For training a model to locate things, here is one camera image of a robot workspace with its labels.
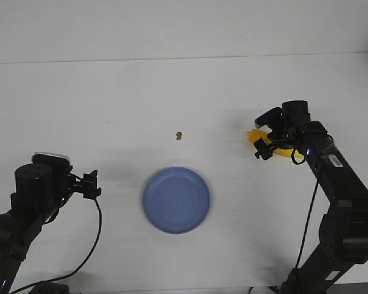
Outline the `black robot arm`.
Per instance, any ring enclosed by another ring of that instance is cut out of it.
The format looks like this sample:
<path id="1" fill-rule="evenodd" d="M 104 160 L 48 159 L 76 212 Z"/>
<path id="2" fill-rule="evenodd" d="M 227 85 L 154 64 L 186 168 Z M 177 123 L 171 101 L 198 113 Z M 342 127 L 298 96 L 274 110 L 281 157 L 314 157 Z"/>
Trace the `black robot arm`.
<path id="1" fill-rule="evenodd" d="M 0 293 L 10 293 L 21 263 L 42 227 L 52 222 L 74 193 L 96 201 L 101 194 L 96 170 L 83 177 L 72 167 L 43 163 L 23 165 L 15 171 L 11 209 L 0 214 Z"/>
<path id="2" fill-rule="evenodd" d="M 304 100 L 285 102 L 255 119 L 267 126 L 270 142 L 255 141 L 255 156 L 268 160 L 277 149 L 303 155 L 329 200 L 315 250 L 303 265 L 296 265 L 280 293 L 326 293 L 356 264 L 368 261 L 368 189 L 337 149 L 322 123 L 310 118 Z"/>

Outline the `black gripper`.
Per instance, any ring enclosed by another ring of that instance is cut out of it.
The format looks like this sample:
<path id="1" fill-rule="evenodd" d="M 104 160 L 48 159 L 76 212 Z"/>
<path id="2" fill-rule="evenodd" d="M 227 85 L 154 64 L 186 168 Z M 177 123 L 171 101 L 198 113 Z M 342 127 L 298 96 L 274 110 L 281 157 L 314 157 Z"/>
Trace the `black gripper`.
<path id="1" fill-rule="evenodd" d="M 259 159 L 270 159 L 275 153 L 285 157 L 297 159 L 297 130 L 287 127 L 284 122 L 265 124 L 254 123 L 255 135 L 253 142 Z"/>
<path id="2" fill-rule="evenodd" d="M 83 177 L 75 174 L 68 174 L 67 194 L 82 194 L 83 198 L 98 198 L 101 195 L 101 188 L 98 187 L 98 171 L 93 170 L 91 173 L 84 173 Z"/>

